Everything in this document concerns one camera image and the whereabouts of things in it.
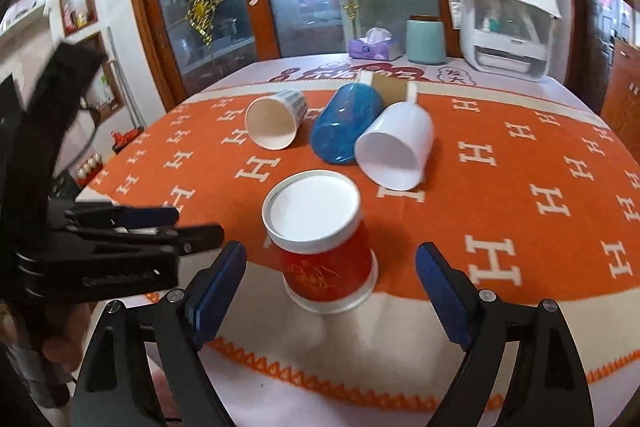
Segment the dark entrance door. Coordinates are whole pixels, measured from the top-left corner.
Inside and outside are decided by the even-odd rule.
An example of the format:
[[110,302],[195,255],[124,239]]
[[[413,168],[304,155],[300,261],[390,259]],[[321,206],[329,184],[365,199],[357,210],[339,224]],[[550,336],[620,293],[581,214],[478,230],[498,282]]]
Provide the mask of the dark entrance door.
[[616,6],[616,0],[572,0],[565,86],[596,114],[608,90]]

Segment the brown paper cup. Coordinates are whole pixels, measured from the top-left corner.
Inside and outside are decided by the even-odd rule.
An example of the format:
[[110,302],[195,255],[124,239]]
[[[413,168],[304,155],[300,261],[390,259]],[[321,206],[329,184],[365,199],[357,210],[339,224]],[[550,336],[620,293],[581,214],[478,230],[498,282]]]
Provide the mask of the brown paper cup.
[[418,84],[415,81],[360,70],[357,82],[371,87],[382,98],[384,107],[400,102],[418,103]]

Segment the teal canister with lid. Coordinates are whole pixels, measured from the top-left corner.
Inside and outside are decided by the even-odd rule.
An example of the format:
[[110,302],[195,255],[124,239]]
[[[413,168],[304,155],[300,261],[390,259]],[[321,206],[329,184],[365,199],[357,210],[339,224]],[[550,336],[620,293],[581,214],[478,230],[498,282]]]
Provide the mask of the teal canister with lid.
[[407,20],[406,52],[410,62],[438,65],[446,62],[445,29],[439,17],[411,15]]

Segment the white countertop appliance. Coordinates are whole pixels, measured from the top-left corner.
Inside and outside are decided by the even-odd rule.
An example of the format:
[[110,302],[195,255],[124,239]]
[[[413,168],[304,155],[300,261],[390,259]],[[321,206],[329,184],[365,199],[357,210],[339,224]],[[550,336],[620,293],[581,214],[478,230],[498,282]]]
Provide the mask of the white countertop appliance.
[[548,74],[557,21],[520,0],[460,0],[462,55],[480,72],[541,80]]

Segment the blue plastic cup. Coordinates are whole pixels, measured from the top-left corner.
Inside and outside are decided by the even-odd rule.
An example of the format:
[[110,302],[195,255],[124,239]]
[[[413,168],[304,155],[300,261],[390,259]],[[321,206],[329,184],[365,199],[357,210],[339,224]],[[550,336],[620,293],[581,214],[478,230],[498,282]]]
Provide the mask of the blue plastic cup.
[[311,129],[311,150],[331,165],[355,161],[355,143],[383,112],[382,96],[363,83],[338,89]]

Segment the orange H-pattern tablecloth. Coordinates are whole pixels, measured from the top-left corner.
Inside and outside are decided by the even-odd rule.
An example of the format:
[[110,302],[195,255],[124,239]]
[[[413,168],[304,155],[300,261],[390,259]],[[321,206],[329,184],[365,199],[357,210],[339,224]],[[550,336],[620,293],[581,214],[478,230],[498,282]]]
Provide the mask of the orange H-pattern tablecloth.
[[[424,242],[504,300],[559,303],[594,420],[611,424],[639,386],[639,166],[555,81],[392,67],[418,84],[435,142],[410,191],[342,168],[361,195],[380,269],[375,290],[335,315],[286,295],[262,202],[288,176],[321,167],[309,132],[357,72],[329,57],[250,65],[160,118],[86,188],[86,197],[175,207],[183,225],[217,222],[245,245],[242,284],[202,353],[235,424],[424,425],[462,361],[416,276]],[[288,89],[303,92],[307,114],[289,147],[265,150],[248,136],[245,112]]]

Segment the wooden cabinet with shelves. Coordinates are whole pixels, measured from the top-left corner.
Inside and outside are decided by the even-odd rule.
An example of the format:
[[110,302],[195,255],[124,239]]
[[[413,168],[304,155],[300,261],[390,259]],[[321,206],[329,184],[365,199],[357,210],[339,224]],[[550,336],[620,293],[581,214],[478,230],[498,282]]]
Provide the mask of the wooden cabinet with shelves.
[[601,118],[628,150],[639,147],[639,0],[617,0],[617,28]]

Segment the red paper cup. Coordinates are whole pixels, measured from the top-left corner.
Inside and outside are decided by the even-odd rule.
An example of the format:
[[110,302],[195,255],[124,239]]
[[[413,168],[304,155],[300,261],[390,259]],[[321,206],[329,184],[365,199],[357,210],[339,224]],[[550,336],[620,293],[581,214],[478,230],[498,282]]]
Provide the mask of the red paper cup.
[[280,254],[285,290],[306,311],[339,314],[354,309],[378,281],[352,179],[309,170],[278,183],[262,204],[262,223]]

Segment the black bucket with red items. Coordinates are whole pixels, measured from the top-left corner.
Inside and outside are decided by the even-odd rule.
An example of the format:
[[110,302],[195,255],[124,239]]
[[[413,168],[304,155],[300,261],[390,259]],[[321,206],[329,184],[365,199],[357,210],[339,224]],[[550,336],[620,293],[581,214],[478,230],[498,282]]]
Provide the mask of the black bucket with red items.
[[127,145],[134,142],[143,131],[143,127],[137,127],[126,132],[113,131],[111,133],[113,139],[112,151],[115,154],[119,154]]

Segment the white patterned paper cup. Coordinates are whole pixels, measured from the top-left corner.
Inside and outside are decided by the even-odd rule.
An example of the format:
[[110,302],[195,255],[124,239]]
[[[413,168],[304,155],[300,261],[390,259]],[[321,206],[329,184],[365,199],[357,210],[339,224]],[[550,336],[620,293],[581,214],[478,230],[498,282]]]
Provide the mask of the white patterned paper cup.
[[307,114],[302,91],[288,89],[256,98],[245,112],[250,139],[265,150],[284,150],[295,140]]

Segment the purple tissue box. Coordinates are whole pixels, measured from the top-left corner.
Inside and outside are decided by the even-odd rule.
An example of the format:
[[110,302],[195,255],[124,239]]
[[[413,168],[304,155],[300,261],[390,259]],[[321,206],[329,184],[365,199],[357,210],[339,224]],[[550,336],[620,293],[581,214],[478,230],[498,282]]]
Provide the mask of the purple tissue box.
[[350,40],[347,52],[356,60],[391,62],[401,57],[401,46],[386,28],[372,27],[364,37]]

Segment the white plastic cup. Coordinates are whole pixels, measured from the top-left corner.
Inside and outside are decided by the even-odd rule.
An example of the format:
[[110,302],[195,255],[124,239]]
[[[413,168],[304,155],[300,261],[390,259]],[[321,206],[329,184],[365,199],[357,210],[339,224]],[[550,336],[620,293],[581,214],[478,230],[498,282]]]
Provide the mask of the white plastic cup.
[[399,192],[413,190],[422,180],[434,135],[432,118],[423,107],[394,103],[356,140],[356,163],[382,187]]

